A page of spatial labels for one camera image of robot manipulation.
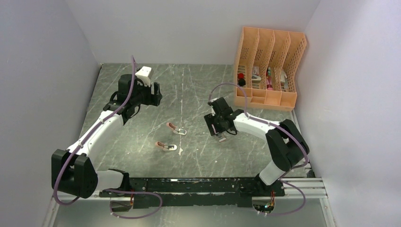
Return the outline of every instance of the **gray marble surface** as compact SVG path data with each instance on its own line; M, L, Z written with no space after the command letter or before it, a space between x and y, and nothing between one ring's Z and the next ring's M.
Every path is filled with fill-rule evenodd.
M116 168L131 177L255 176L271 161L263 140L241 132L237 136L225 133L227 140L219 143L204 122L203 116L210 113L209 93L221 82L232 82L232 65L139 64L143 65L154 70L152 81L160 83L161 104L142 106L92 160L96 169ZM81 134L96 121L117 90L119 77L131 70L129 64L102 66ZM232 86L216 89L213 97L218 96L234 110L238 108L233 104ZM249 113L272 121L290 119L290 112L249 109ZM188 134L173 134L167 122L181 126ZM155 147L156 141L175 144L178 149L162 151ZM299 168L287 176L306 177L306 172Z

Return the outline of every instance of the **gray table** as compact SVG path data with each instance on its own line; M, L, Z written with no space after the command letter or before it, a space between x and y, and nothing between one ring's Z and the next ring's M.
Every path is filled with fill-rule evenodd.
M142 106L140 113L110 138L96 160L95 169L116 168L131 177L230 177L255 176L270 161L267 144L252 135L225 133L219 143L211 137L203 116L210 113L210 91L221 82L232 82L232 65L145 64L152 67L152 80L160 83L163 99L159 107ZM91 98L81 134L96 121L110 96L117 90L120 75L131 73L129 64L104 64ZM232 86L218 88L213 97L222 96L235 110ZM289 112L249 109L272 121L290 119ZM167 122L181 125L186 136L173 134ZM165 152L155 147L160 141L178 146ZM287 177L306 177L303 168Z

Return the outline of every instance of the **gray wall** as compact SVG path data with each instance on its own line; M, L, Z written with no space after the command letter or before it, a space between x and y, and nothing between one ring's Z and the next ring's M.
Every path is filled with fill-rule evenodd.
M0 0L1 225L40 226L50 158L79 135L99 66L64 0Z
M401 3L322 0L296 113L339 227L401 226Z
M242 26L304 31L320 0L67 0L102 63L232 64Z

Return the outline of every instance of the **table surface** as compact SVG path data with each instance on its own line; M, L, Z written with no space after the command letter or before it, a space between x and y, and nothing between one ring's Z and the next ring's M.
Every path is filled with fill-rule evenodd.
M151 80L160 83L161 104L143 105L92 160L95 169L120 169L131 177L251 177L271 161L269 147L260 138L243 132L236 136L225 133L227 140L218 142L204 122L203 116L210 113L209 93L221 82L232 82L232 65L143 65L154 70ZM130 64L102 66L81 135L117 90L120 76L131 74L131 70ZM241 108L233 104L233 90L232 86L221 86L213 97L224 97L233 110ZM291 119L290 112L251 108L248 112L271 121ZM187 135L173 134L167 122L186 129ZM175 144L178 149L163 151L155 147L156 141ZM298 168L287 177L306 177L306 171Z

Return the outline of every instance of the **floor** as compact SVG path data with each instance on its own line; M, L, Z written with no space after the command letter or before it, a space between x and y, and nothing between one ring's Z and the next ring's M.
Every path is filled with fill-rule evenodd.
M226 141L211 137L203 116L211 90L221 82L232 82L232 65L145 64L154 70L152 81L160 83L160 106L142 106L92 160L95 169L116 168L131 177L230 177L256 176L270 161L269 148L263 140L239 133L225 134ZM117 90L121 75L131 74L129 64L104 64L89 103L83 134L98 118L110 96ZM222 96L235 110L233 88L221 86L213 97ZM249 113L272 121L290 119L290 112L249 109ZM173 134L167 122L188 131ZM155 147L160 141L178 146L176 151ZM306 177L306 170L295 169L287 177Z

